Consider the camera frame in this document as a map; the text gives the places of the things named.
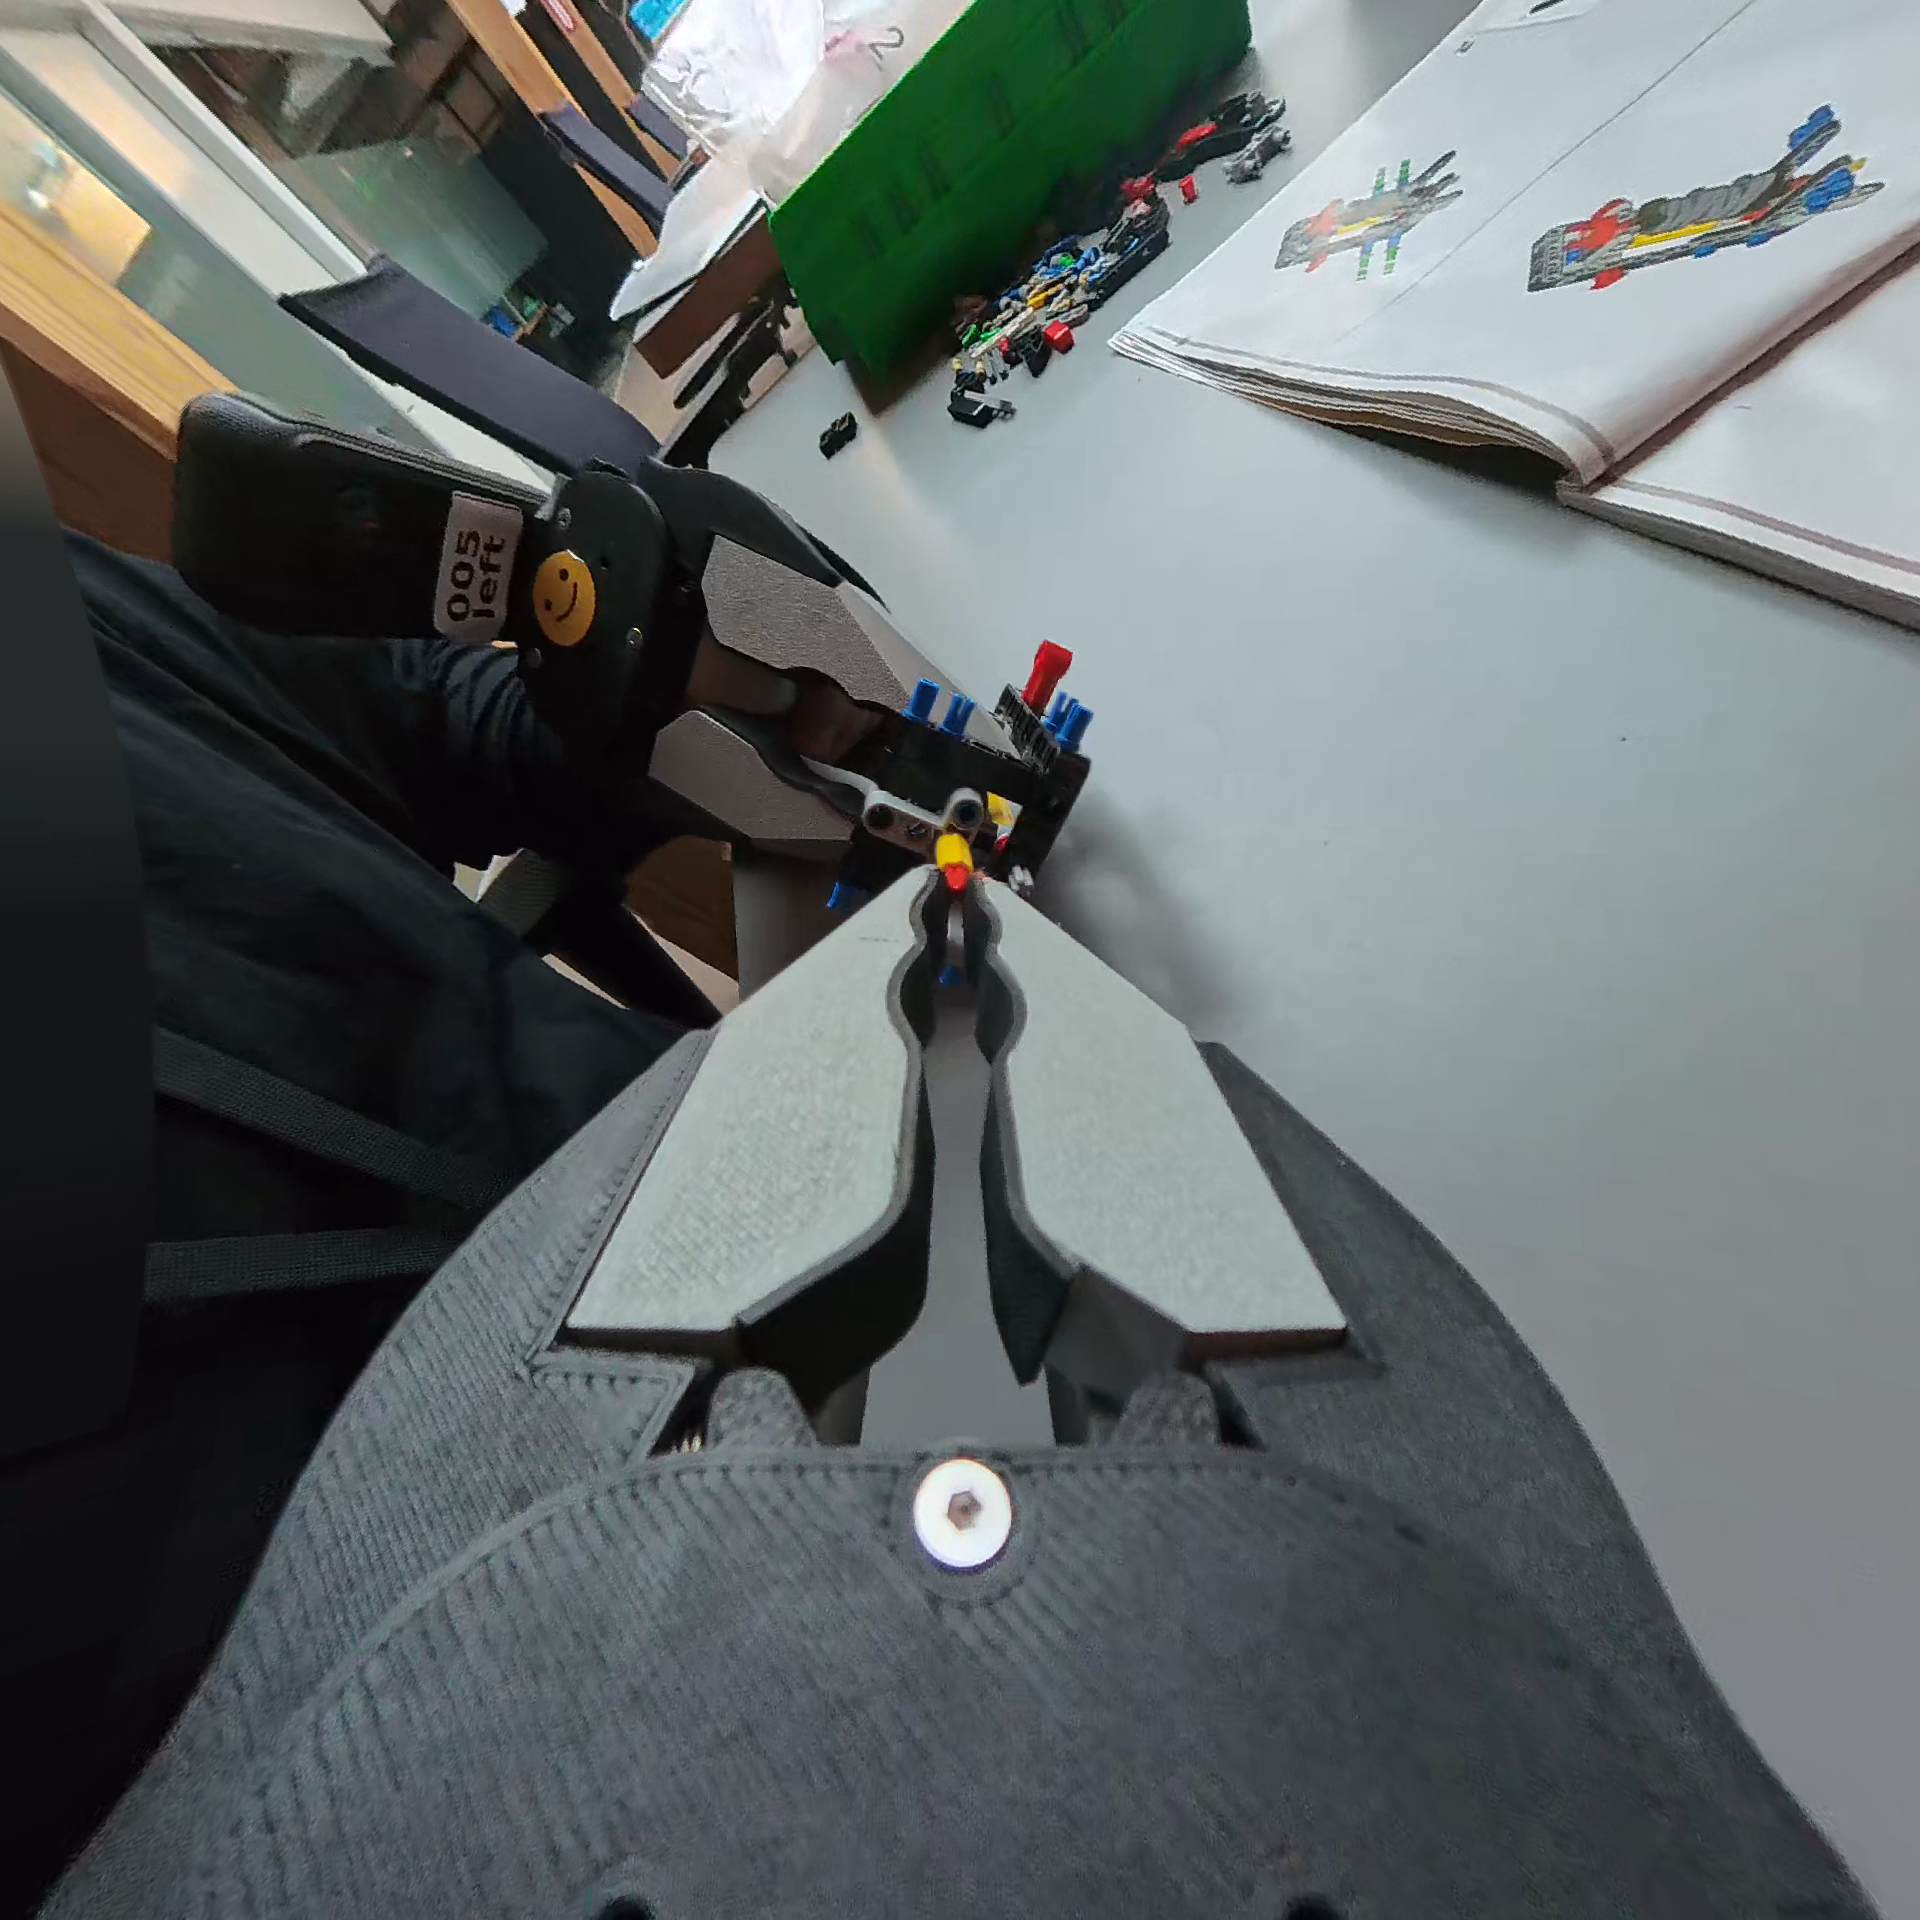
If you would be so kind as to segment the lego instruction booklet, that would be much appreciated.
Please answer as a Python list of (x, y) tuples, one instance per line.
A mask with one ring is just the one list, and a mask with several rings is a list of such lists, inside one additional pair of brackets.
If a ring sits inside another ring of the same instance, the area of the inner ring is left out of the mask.
[(1916, 2), (1480, 6), (1115, 352), (1916, 632)]

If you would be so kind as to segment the green plastic bin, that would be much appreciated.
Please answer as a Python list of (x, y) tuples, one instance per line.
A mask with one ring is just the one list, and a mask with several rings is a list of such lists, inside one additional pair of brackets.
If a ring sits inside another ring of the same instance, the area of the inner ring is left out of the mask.
[(1246, 2), (977, 2), (771, 213), (820, 355), (886, 409), (1039, 246), (1100, 225), (1247, 58)]

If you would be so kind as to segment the black lego frame assembly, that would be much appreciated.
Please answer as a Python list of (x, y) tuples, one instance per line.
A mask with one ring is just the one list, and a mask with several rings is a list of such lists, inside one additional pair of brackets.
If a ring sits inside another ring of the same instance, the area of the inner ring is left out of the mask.
[(860, 795), (830, 913), (860, 911), (916, 869), (939, 874), (948, 894), (977, 874), (1031, 885), (1091, 771), (1093, 712), (1065, 690), (1070, 665), (1072, 651), (1044, 641), (992, 712), (920, 679), (847, 765), (827, 766)]

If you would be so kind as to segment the dark blue chair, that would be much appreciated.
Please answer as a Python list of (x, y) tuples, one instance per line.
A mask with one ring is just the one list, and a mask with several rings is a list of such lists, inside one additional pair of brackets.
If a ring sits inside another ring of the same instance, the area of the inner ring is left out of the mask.
[(385, 257), (373, 257), (356, 279), (280, 296), (279, 309), (360, 371), (547, 472), (637, 479), (655, 462), (657, 441), (635, 417)]

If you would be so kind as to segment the pile of loose lego pieces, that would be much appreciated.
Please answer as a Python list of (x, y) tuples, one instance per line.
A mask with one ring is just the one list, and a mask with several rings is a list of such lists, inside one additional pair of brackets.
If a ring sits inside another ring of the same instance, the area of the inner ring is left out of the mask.
[(1230, 182), (1257, 182), (1288, 149), (1285, 113), (1283, 98), (1257, 89), (1230, 96), (1209, 120), (1179, 133), (1148, 175), (1121, 178), (1101, 225), (1047, 243), (1014, 286), (985, 305), (973, 302), (956, 327), (948, 417), (972, 427), (1007, 421), (1014, 408), (993, 390), (1013, 371), (1039, 377), (1073, 349), (1077, 330), (1166, 253), (1171, 208), (1163, 189), (1191, 203), (1195, 175), (1209, 161), (1224, 161)]

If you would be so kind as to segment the clear plastic bag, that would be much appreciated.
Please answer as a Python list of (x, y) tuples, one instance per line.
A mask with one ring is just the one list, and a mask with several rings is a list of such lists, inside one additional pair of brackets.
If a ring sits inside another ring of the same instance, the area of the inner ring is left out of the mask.
[(969, 2), (691, 2), (639, 83), (715, 161), (800, 177)]

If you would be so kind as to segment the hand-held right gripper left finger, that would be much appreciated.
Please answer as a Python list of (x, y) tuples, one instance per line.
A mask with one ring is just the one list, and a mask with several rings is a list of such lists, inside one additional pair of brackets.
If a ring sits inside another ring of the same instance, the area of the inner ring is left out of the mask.
[(948, 889), (915, 869), (701, 1043), (566, 1311), (580, 1351), (780, 1375), (816, 1411), (927, 1289), (925, 1045)]

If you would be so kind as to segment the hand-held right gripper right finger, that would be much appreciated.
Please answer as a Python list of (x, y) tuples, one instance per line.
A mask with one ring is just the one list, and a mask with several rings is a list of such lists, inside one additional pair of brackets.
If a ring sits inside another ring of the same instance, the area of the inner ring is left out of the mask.
[(1184, 1023), (1001, 881), (967, 889), (992, 1318), (1053, 1438), (1148, 1381), (1350, 1338)]

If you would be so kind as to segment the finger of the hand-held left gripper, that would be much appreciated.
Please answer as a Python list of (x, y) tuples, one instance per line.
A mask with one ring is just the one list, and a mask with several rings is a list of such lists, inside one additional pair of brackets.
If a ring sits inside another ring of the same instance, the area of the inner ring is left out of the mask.
[(873, 795), (873, 779), (805, 760), (772, 718), (729, 707), (667, 723), (646, 774), (735, 851), (801, 863), (843, 858)]
[(923, 681), (947, 683), (865, 589), (820, 584), (725, 535), (710, 542), (704, 605), (723, 650), (788, 681), (830, 683), (852, 705), (899, 714)]

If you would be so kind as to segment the grey table leg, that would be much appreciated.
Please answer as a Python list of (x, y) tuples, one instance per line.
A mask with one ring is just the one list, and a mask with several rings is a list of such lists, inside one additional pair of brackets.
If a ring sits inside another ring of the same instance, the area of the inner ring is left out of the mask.
[(840, 929), (843, 915), (830, 898), (843, 858), (838, 846), (732, 849), (740, 1002)]

